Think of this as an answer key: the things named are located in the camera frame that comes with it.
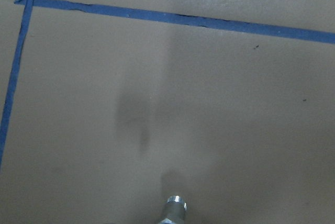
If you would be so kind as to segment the silver pipe fitting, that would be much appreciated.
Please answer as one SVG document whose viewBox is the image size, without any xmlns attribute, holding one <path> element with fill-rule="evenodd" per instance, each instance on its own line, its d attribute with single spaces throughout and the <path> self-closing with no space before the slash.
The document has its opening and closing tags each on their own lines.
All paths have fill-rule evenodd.
<svg viewBox="0 0 335 224">
<path fill-rule="evenodd" d="M 164 204 L 162 215 L 158 223 L 185 223 L 187 203 L 179 195 L 170 196 Z"/>
</svg>

